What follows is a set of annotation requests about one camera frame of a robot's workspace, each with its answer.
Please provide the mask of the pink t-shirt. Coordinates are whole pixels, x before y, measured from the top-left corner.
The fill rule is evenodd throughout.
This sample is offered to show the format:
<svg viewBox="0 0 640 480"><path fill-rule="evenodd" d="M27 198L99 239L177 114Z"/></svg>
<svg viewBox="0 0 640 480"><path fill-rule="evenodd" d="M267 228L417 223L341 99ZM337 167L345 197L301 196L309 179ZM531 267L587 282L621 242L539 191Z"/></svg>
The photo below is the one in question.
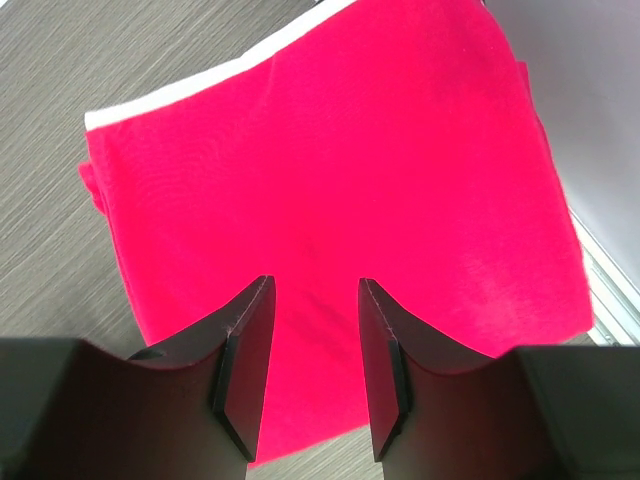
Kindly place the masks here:
<svg viewBox="0 0 640 480"><path fill-rule="evenodd" d="M361 278L488 356L592 327L527 66L479 1L354 1L86 140L146 342L274 277L259 463L367 423Z"/></svg>

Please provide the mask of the white folded t-shirt on stack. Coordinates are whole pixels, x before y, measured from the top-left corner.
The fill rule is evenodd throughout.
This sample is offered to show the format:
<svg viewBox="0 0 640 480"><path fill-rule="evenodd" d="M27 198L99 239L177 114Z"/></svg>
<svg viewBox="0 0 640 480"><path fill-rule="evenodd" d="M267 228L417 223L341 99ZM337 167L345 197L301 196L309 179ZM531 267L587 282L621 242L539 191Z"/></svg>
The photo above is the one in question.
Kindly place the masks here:
<svg viewBox="0 0 640 480"><path fill-rule="evenodd" d="M237 58L170 83L134 100L86 112L84 115L85 129L90 132L163 108L248 71L270 59L353 3L354 0L322 1L275 33L256 43Z"/></svg>

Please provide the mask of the right aluminium frame post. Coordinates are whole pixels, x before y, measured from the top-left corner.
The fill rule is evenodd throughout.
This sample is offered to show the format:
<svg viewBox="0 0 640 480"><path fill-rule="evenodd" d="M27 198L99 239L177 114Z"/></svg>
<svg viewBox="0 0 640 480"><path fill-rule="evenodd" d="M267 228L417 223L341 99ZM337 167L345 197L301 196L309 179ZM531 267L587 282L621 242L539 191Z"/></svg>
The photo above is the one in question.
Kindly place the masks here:
<svg viewBox="0 0 640 480"><path fill-rule="evenodd" d="M583 251L594 326L587 332L599 346L639 346L639 290L570 209Z"/></svg>

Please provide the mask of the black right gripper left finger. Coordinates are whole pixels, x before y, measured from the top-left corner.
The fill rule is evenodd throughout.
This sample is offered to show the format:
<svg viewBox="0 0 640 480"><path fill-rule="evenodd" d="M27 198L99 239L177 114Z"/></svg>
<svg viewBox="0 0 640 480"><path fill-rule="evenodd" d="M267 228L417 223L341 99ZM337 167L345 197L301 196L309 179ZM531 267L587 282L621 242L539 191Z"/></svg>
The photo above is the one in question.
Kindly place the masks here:
<svg viewBox="0 0 640 480"><path fill-rule="evenodd" d="M1 342L5 479L242 479L256 459L276 286L129 358L79 338Z"/></svg>

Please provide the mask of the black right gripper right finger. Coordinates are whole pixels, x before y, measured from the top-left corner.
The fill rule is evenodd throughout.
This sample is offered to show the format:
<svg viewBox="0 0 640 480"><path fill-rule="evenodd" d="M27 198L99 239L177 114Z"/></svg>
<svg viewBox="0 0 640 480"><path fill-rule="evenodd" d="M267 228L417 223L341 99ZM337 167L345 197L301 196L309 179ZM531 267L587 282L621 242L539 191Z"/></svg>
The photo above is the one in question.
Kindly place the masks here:
<svg viewBox="0 0 640 480"><path fill-rule="evenodd" d="M358 315L373 455L388 479L635 479L639 351L449 338L376 281Z"/></svg>

